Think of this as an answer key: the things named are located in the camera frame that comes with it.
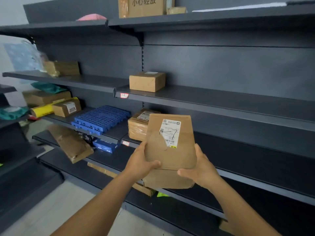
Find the white wall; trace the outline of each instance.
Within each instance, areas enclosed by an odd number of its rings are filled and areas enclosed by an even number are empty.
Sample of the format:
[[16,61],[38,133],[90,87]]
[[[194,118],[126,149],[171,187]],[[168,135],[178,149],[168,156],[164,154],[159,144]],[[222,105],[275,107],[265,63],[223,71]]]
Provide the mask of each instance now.
[[[28,24],[23,8],[24,4],[49,0],[0,0],[0,26]],[[14,71],[11,61],[3,47],[3,43],[21,43],[21,38],[0,35],[0,83],[14,86],[18,92],[5,94],[12,106],[25,106],[21,91],[33,89],[30,84],[21,84],[19,79],[2,77],[3,72]]]

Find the green plastic bag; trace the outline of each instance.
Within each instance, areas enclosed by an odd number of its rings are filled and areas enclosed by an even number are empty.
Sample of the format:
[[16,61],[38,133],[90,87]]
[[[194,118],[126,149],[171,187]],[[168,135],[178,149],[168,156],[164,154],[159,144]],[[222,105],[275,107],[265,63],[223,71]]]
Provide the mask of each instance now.
[[34,88],[44,91],[46,93],[60,93],[60,92],[66,91],[65,88],[61,88],[58,85],[51,84],[51,83],[35,82],[35,83],[31,83],[31,85]]
[[15,120],[22,117],[28,111],[28,107],[5,107],[0,108],[0,119]]
[[167,194],[163,194],[163,193],[159,192],[159,193],[157,194],[157,197],[170,197],[170,196],[167,195]]

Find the gray shelving unit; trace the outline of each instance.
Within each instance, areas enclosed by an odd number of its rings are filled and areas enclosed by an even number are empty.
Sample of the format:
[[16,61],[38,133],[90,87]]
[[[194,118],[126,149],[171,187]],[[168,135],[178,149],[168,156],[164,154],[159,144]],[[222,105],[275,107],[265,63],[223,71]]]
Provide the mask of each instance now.
[[[231,5],[259,3],[233,0]],[[224,4],[176,0],[176,6],[189,11]],[[314,7],[312,1],[289,2],[286,7],[119,19],[116,0],[29,4],[25,6],[29,24],[0,27],[0,34],[29,39],[52,60],[77,60],[82,75],[50,78],[22,71],[3,76],[67,86],[88,106],[78,114],[110,105],[131,113],[150,108],[191,115],[195,142],[267,222],[282,235],[313,235]],[[108,21],[75,21],[86,12],[106,16]],[[130,90],[128,76],[140,71],[166,72],[166,87],[156,93]],[[122,93],[128,98],[120,98]],[[74,116],[43,118],[74,129]],[[122,144],[115,153],[96,150],[74,165],[43,131],[34,139],[56,149],[41,156],[40,162],[82,185],[101,189],[110,178],[88,168],[87,162],[120,173],[140,144],[128,137],[127,126],[124,121],[100,136]],[[181,235],[222,233],[212,223],[207,225],[213,217],[225,218],[207,190],[197,185],[158,190],[172,197],[149,199],[131,190],[124,207],[156,225],[175,226]],[[169,212],[169,216],[161,209],[180,213]],[[207,220],[200,220],[198,229],[190,228],[183,223],[189,211]]]

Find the red sticker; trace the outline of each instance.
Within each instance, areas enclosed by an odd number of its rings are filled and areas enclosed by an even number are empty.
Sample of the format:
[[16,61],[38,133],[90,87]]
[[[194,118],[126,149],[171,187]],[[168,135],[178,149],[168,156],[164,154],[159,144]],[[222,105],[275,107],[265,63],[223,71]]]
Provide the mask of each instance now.
[[130,145],[130,142],[123,141],[123,145],[125,145],[125,146],[129,146],[129,145]]
[[128,93],[120,93],[120,98],[128,98]]

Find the blue box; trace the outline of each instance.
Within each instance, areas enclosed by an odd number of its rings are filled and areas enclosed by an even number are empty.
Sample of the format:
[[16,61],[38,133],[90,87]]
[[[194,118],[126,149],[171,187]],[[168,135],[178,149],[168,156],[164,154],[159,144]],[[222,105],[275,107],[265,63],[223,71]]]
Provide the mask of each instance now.
[[109,153],[113,153],[120,146],[120,144],[111,143],[102,139],[96,139],[93,142],[93,145],[98,149]]

